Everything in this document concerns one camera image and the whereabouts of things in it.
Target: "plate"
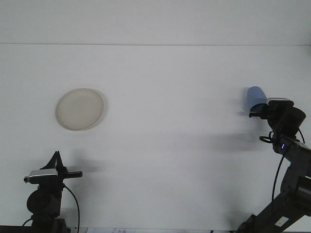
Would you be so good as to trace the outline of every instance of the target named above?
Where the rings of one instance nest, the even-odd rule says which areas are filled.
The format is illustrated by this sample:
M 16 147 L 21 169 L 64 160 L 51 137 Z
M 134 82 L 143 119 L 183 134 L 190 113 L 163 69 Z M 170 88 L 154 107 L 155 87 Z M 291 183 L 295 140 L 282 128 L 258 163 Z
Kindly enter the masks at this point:
M 79 88 L 65 94 L 57 104 L 56 119 L 69 130 L 87 130 L 101 118 L 104 101 L 93 89 Z

